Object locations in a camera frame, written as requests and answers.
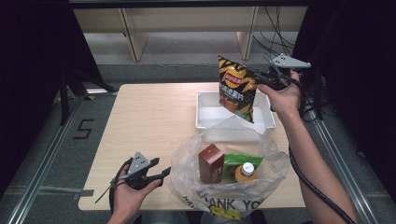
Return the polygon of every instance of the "gray carpet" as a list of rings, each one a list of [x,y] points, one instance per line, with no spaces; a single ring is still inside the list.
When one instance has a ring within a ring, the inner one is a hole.
[[[252,69],[265,70],[265,65],[250,65]],[[218,81],[218,68],[213,65],[194,67],[161,67],[159,65],[99,65],[107,84],[119,87],[125,83],[150,82],[205,82]],[[97,88],[87,83],[87,88]],[[85,179],[90,171],[92,160],[100,142],[106,121],[116,96],[96,96],[93,100],[83,100],[76,115],[71,120],[69,130],[59,152],[50,167],[43,182],[42,189],[24,223],[106,223],[109,212],[82,212],[78,209],[78,192],[83,188]],[[350,133],[337,117],[327,114],[333,113],[330,105],[323,108],[324,120],[334,142],[341,148],[353,175],[359,182],[361,189],[373,207],[379,223],[394,223],[396,207],[385,192],[375,173],[365,159],[357,157],[356,144]],[[44,157],[51,140],[60,123],[60,103],[55,100],[47,123],[42,129],[35,145],[30,150],[21,169],[15,176],[10,188],[0,202],[0,223],[7,223],[9,215],[21,197],[24,188],[30,183],[39,163]],[[75,139],[85,133],[78,132],[78,126],[83,119],[84,128],[92,129],[87,139]],[[331,159],[318,135],[314,122],[307,122],[306,126],[314,141],[325,158],[333,167]],[[264,214],[268,223],[302,223],[309,220],[304,208],[265,209]]]

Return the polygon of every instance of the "bottle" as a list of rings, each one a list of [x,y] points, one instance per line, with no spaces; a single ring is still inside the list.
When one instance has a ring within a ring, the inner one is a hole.
[[[245,182],[254,180],[256,178],[256,171],[254,170],[253,164],[250,162],[245,162],[243,165],[238,166],[235,170],[235,180],[237,182]]]

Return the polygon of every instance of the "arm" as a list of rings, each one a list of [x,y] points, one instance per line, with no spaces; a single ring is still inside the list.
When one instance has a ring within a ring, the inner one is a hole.
[[[126,165],[120,175],[125,175],[129,165]],[[125,180],[119,180],[116,191],[114,192],[114,212],[108,224],[126,223],[140,208],[146,196],[155,190],[161,180],[155,180],[149,183],[141,190],[132,189],[125,183]]]
[[[294,72],[291,73],[291,77],[299,80]],[[291,151],[300,170],[320,191],[357,222],[355,210],[347,192],[321,157],[300,119],[297,110],[299,89],[294,84],[290,84],[283,91],[274,91],[264,85],[259,85],[258,89],[269,97],[272,108],[283,123]],[[301,181],[300,187],[305,205],[314,223],[344,223],[343,219]]]

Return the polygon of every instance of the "hand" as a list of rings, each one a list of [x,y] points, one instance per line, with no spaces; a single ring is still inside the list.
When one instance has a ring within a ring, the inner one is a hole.
[[[291,78],[300,81],[298,74],[291,71]],[[298,100],[300,97],[300,90],[292,83],[281,91],[275,91],[266,85],[258,85],[257,89],[268,96],[271,102],[271,107],[278,115],[284,115],[285,113],[297,112]]]
[[[120,176],[126,175],[129,165],[124,166]],[[140,208],[146,196],[160,185],[161,180],[155,180],[149,183],[141,190],[132,189],[125,182],[119,180],[114,192],[114,212],[108,223],[126,223]]]

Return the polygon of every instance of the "person's right hand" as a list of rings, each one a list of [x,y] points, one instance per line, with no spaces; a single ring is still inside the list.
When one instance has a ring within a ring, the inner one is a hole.
[[[298,74],[291,71],[291,78],[300,81]],[[298,100],[300,98],[300,90],[292,83],[281,91],[275,91],[266,85],[258,85],[257,89],[262,93],[266,94],[271,102],[271,107],[278,115],[284,115],[288,113],[298,113]]]

